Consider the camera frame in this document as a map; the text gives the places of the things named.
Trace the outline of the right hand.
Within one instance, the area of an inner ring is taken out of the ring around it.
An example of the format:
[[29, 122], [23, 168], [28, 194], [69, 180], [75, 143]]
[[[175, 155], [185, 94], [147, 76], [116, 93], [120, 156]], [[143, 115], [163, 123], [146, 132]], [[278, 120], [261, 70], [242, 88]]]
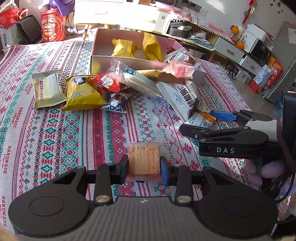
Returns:
[[245, 159], [243, 169], [247, 172], [250, 186], [255, 190], [259, 190], [262, 187], [262, 178], [278, 178], [285, 170], [285, 163], [282, 161], [272, 161], [259, 170], [253, 160]]

